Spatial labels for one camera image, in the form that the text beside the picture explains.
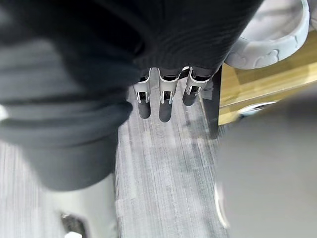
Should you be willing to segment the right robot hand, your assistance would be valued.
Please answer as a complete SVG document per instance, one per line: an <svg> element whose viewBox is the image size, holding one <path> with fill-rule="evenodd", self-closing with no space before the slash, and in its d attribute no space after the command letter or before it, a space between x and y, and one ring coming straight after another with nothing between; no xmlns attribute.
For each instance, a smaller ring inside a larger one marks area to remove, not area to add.
<svg viewBox="0 0 317 238"><path fill-rule="evenodd" d="M259 0L3 0L2 141L23 158L63 218L89 238L119 237L118 129L144 69L216 73Z"/></svg>

